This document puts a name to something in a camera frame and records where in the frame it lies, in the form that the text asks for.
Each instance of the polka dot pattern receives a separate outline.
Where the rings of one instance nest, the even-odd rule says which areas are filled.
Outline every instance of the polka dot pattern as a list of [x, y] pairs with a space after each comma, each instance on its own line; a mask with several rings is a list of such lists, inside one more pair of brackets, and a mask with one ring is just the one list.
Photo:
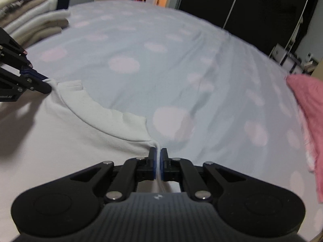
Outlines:
[[192, 32], [190, 32], [188, 30], [185, 30], [185, 29], [180, 29], [179, 32], [184, 34], [184, 35], [191, 35], [192, 34]]
[[288, 109], [288, 107], [284, 103], [280, 102], [279, 107], [280, 107], [280, 110], [283, 112], [283, 114], [285, 114], [288, 117], [292, 117], [292, 112]]
[[90, 34], [86, 36], [86, 39], [91, 42], [96, 42], [96, 41], [104, 41], [108, 39], [108, 36], [105, 34]]
[[117, 27], [120, 31], [135, 31], [136, 28], [132, 26], [118, 26]]
[[128, 56], [112, 57], [109, 60], [108, 64], [110, 69], [117, 73], [131, 74], [138, 72], [140, 69], [139, 62], [134, 58]]
[[112, 15], [106, 14], [106, 15], [102, 15], [101, 20], [113, 20], [114, 17]]
[[314, 228], [316, 232], [321, 232], [323, 228], [323, 209], [320, 208], [314, 217]]
[[183, 39], [179, 35], [176, 35], [176, 34], [168, 34], [168, 35], [166, 35], [166, 38], [169, 40], [176, 41], [176, 42], [183, 42]]
[[83, 16], [78, 14], [78, 15], [73, 15], [73, 19], [81, 19]]
[[255, 146], [265, 146], [268, 142], [268, 133], [266, 129], [259, 123], [247, 121], [244, 130]]
[[123, 12], [121, 12], [121, 14], [123, 14], [123, 15], [133, 15], [132, 12], [128, 12], [128, 11], [123, 11]]
[[93, 12], [95, 12], [95, 13], [97, 13], [97, 14], [102, 14], [102, 13], [104, 13], [104, 11], [103, 11], [103, 10], [101, 10], [101, 9], [93, 10]]
[[146, 42], [144, 43], [144, 47], [150, 51], [157, 52], [157, 53], [167, 53], [168, 51], [166, 46], [160, 43]]
[[246, 95], [255, 103], [255, 105], [264, 106], [264, 99], [262, 97], [260, 97], [257, 93], [255, 93], [254, 91], [247, 89]]
[[81, 27], [87, 26], [89, 24], [90, 24], [89, 21], [82, 21], [82, 22], [78, 22], [78, 23], [74, 24], [74, 27], [75, 28], [81, 28]]
[[213, 62], [213, 59], [203, 56], [201, 57], [201, 62], [205, 65], [211, 65]]
[[300, 149], [300, 141], [292, 129], [287, 131], [287, 140], [289, 145], [294, 149]]
[[67, 56], [67, 51], [63, 47], [55, 47], [41, 54], [40, 59], [44, 62], [53, 62]]
[[274, 88], [274, 91], [276, 92], [276, 94], [278, 94], [278, 95], [282, 94], [282, 92], [277, 84], [273, 83], [273, 88]]
[[290, 189], [300, 198], [304, 196], [305, 184], [302, 175], [298, 171], [294, 171], [290, 177]]
[[193, 118], [188, 111], [178, 107], [158, 108], [152, 121], [160, 134], [174, 141], [189, 140], [194, 132]]
[[214, 85], [208, 81], [203, 75], [198, 73], [190, 73], [187, 76], [188, 82], [196, 89], [201, 92], [213, 92]]

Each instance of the metal bolt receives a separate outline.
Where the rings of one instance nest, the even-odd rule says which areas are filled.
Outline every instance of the metal bolt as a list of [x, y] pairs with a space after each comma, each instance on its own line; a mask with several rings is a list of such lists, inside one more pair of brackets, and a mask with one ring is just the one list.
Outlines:
[[206, 190], [200, 190], [200, 191], [197, 191], [195, 193], [195, 196], [198, 198], [198, 199], [208, 199], [211, 197], [211, 193], [209, 191], [206, 191]]
[[122, 197], [122, 193], [119, 191], [110, 191], [105, 194], [108, 199], [117, 200]]

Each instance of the black wardrobe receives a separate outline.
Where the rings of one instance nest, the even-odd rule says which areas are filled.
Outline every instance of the black wardrobe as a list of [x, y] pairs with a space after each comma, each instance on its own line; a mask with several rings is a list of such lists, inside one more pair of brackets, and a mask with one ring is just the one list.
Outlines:
[[286, 46], [307, 0], [181, 0], [179, 10], [203, 18], [265, 54]]

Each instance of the light blue bed sheet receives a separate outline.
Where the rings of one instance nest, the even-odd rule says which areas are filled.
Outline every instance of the light blue bed sheet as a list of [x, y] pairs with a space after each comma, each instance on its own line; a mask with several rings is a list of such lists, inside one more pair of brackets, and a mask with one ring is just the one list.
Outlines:
[[103, 107], [147, 117], [170, 157], [214, 161], [288, 188], [306, 205], [300, 234], [323, 226], [297, 104], [281, 68], [188, 14], [130, 0], [71, 7], [70, 27], [28, 49], [34, 68], [82, 80]]

